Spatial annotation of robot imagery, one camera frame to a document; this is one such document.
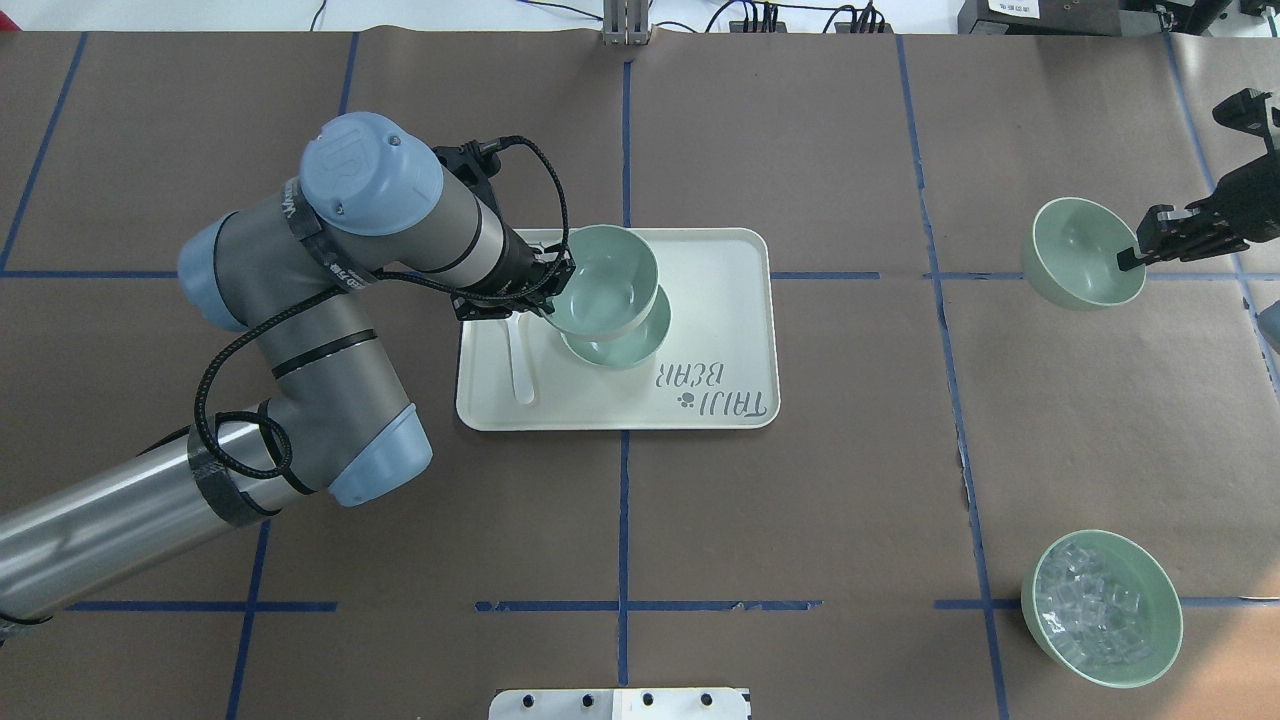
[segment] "rectangular tray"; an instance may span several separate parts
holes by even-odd
[[[744,228],[635,229],[671,299],[662,347],[635,368],[584,363],[544,319],[522,319],[536,400],[516,400],[503,320],[463,323],[458,418],[477,430],[748,429],[778,414],[764,240]],[[561,231],[520,231],[550,245]]]

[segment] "white bracket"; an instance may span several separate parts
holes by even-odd
[[[604,0],[604,44],[648,45],[649,0]]]
[[[750,698],[735,688],[503,691],[489,720],[750,720]]]

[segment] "light green bowl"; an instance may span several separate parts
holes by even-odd
[[[1092,200],[1059,197],[1039,209],[1023,243],[1023,274],[1046,300],[1068,310],[1124,305],[1142,291],[1147,268],[1121,270],[1116,254],[1138,240],[1115,213]]]
[[[1151,648],[1149,656],[1135,662],[1076,666],[1053,647],[1050,641],[1051,630],[1044,619],[1044,614],[1053,609],[1038,605],[1037,584],[1041,582],[1046,559],[1066,542],[1100,552],[1106,559],[1108,569],[1106,575],[1142,594],[1138,610],[1142,620],[1139,632]],[[1172,666],[1178,651],[1183,647],[1183,607],[1174,591],[1174,583],[1151,553],[1133,541],[1106,530],[1076,530],[1055,541],[1041,555],[1036,568],[1023,580],[1023,619],[1036,643],[1050,657],[1076,675],[1108,688],[1140,688],[1155,682]]]
[[[579,340],[620,338],[645,320],[658,295],[658,260],[639,234],[617,225],[589,225],[568,236],[577,269],[547,315]]]
[[[609,341],[581,340],[564,334],[564,345],[582,360],[604,368],[631,368],[639,365],[662,347],[671,329],[671,301],[667,293],[658,288],[649,316],[639,328]]]

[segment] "bowl of ice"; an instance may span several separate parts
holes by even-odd
[[[1023,618],[1064,667],[1108,688],[1164,675],[1183,646],[1183,609],[1164,568],[1133,541],[1076,530],[1023,580]]]

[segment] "light blue joint cap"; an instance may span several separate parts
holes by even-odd
[[[302,193],[324,220],[383,236],[422,222],[444,191],[444,168],[421,140],[376,113],[347,113],[302,151]]]
[[[244,332],[248,329],[227,309],[227,301],[218,290],[218,273],[214,269],[214,251],[218,247],[218,233],[223,223],[234,213],[227,213],[216,223],[196,233],[178,254],[178,282],[182,292],[192,305],[200,309],[206,320],[224,331]]]
[[[431,443],[411,402],[347,465],[329,493],[338,505],[355,507],[412,480],[430,464]]]
[[[1258,313],[1258,329],[1267,338],[1271,350],[1280,352],[1280,302]]]

